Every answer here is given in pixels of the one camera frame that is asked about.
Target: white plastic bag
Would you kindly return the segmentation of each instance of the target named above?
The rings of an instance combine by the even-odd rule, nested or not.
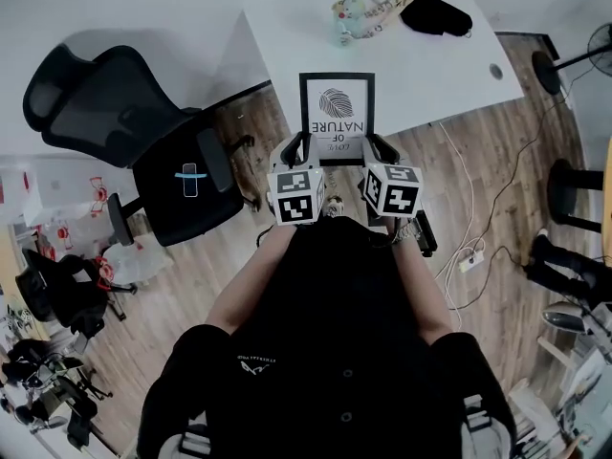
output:
[[[134,238],[129,247],[113,245],[101,259],[99,274],[112,284],[125,285],[154,277],[174,262],[153,233]]]
[[[108,247],[113,226],[104,211],[97,215],[87,214],[80,219],[43,225],[38,231],[53,248],[54,256],[50,257],[53,260],[61,260],[67,254],[96,258],[102,249]]]

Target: fan base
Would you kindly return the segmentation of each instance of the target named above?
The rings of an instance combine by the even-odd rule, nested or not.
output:
[[[550,95],[555,96],[561,91],[561,80],[553,60],[544,52],[536,51],[532,54],[532,65],[534,66],[535,76],[539,80],[544,90]]]

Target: wristwatch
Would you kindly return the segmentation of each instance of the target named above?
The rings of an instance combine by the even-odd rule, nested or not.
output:
[[[398,243],[404,241],[406,238],[410,237],[414,237],[414,232],[412,231],[412,223],[410,223],[410,220],[408,220],[405,225],[398,229],[398,232],[396,233],[395,238],[393,238],[393,241],[391,243],[392,245],[397,245]]]

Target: power strip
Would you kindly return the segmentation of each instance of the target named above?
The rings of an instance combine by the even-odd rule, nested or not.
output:
[[[483,251],[475,251],[472,255],[467,256],[461,262],[459,262],[459,270],[462,273],[466,273],[469,269],[473,269],[484,260],[485,254],[483,253]]]

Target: white desk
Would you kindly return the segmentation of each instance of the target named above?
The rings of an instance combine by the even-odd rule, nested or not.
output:
[[[415,33],[398,19],[345,48],[334,32],[336,1],[251,0],[245,8],[292,133],[301,130],[298,76],[304,72],[375,73],[375,132],[381,135],[523,97],[473,0],[445,0],[471,16],[471,38]],[[492,76],[492,63],[502,70],[501,80]]]

